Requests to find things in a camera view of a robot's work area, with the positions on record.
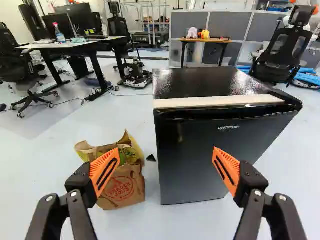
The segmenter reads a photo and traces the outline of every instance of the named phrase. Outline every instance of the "black mini fridge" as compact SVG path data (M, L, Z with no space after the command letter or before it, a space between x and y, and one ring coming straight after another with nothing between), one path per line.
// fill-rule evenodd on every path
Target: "black mini fridge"
M153 70L153 107L161 204L170 205L223 198L214 147L254 164L302 102L228 66Z

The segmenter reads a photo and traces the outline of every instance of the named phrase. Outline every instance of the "gray floor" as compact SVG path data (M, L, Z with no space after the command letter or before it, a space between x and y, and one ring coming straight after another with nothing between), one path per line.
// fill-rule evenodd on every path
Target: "gray floor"
M115 59L99 62L105 77L116 83L119 76L112 68ZM169 67L169 61L144 63L147 70ZM58 64L68 69L65 62ZM279 192L294 199L308 239L318 239L320 95L317 91L293 86L279 88L301 99L304 107L255 167L270 181L268 194ZM91 89L82 80L72 82L58 90L61 98L52 99L56 103L82 99ZM122 87L113 93L152 94L152 86L143 90ZM9 104L19 98L5 85L0 86L0 103ZM27 109L25 119L18 119L13 111L0 113L2 239L23 239L38 200L49 193L65 193L65 180L82 164L73 149L77 142L112 143L127 129L146 156L157 155L152 96L106 93L94 102L83 106L80 103L75 100L52 109L34 106ZM103 211L97 206L89 210L99 239L233 239L242 210L231 195L201 203L161 206L157 163L147 162L143 174L145 202L114 211ZM259 239L269 237L270 230L263 221ZM62 239L73 239L69 221L63 227Z

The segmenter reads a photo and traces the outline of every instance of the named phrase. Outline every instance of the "paper bag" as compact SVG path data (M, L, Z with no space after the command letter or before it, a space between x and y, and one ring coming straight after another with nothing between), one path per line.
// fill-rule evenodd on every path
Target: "paper bag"
M109 145L90 146L87 141L82 141L74 146L75 151L85 162L93 162L114 148L119 149L120 166L115 170L96 203L104 210L118 209L145 201L143 152L127 130L120 141Z

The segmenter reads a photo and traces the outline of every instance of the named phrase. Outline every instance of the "office chair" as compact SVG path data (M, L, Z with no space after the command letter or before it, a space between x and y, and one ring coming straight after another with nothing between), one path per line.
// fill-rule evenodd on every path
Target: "office chair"
M253 56L249 75L267 83L292 83L300 69L300 59L312 32L303 30L313 13L310 6L295 6L289 24L293 28L276 29L267 49Z
M17 110L17 105L23 104L23 107L18 110L18 118L24 118L25 114L23 111L34 101L46 103L49 108L53 108L54 105L51 101L42 99L41 97L54 95L59 97L57 91L36 93L32 92L31 89L36 85L37 78L39 78L38 72L45 69L43 65L33 66L30 52L33 49L25 49L22 51L22 55L16 56L0 56L0 81L8 83L16 83L18 85L27 86L28 96L20 101L11 103L11 109Z
M108 30L109 36L127 36L126 45L123 46L123 58L124 65L127 65L126 58L129 56L129 53L132 53L135 50L135 45L132 42L130 32L128 30L127 21L123 17L119 17L115 14L113 17L108 18ZM138 48L136 48L139 61L141 62L140 54Z
M20 57L21 50L16 49L20 46L28 45L29 43L25 44L18 44L14 35L11 33L10 29L4 22L0 22L0 56L4 57ZM45 79L47 75L40 75L41 79Z

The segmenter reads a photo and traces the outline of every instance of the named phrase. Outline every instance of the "water bottle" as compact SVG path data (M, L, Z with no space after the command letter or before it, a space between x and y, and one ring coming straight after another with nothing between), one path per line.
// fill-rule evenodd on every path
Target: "water bottle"
M66 43L67 41L66 41L65 35L59 30L58 23L53 22L52 24L55 27L54 33L56 35L56 39L58 40L58 42L62 44Z

